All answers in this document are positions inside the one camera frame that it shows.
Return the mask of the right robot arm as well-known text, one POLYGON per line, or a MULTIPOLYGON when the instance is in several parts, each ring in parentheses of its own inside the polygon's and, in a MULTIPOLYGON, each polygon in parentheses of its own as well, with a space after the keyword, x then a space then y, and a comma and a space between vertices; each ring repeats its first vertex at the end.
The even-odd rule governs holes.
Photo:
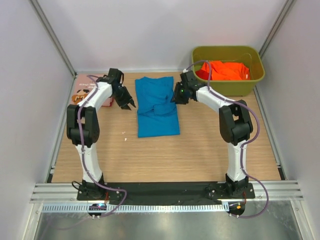
POLYGON ((235 101, 216 92, 212 87, 199 82, 191 70, 184 70, 180 78, 181 81, 175 85, 171 102, 186 105, 189 100, 194 100, 218 113, 220 136, 227 143, 228 151, 224 190, 230 197, 242 194, 249 186, 245 143, 253 132, 246 102, 235 101))

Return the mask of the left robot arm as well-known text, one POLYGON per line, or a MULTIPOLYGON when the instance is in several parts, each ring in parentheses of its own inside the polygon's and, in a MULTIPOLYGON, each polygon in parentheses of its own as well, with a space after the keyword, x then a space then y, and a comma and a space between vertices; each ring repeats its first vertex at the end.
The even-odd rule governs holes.
POLYGON ((110 68, 103 76, 87 76, 94 87, 87 96, 66 109, 66 136, 78 151, 82 166, 82 181, 76 188, 78 200, 103 200, 111 188, 105 185, 97 154, 100 137, 98 111, 108 98, 113 98, 122 110, 135 107, 133 97, 124 86, 124 73, 110 68))

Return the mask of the blue t shirt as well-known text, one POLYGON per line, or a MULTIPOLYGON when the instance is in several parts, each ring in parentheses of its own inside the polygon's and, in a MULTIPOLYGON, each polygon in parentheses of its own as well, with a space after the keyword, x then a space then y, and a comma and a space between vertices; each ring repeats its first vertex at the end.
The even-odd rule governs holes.
POLYGON ((142 77, 135 80, 138 102, 137 136, 139 138, 180 134, 178 110, 173 97, 174 78, 142 77))

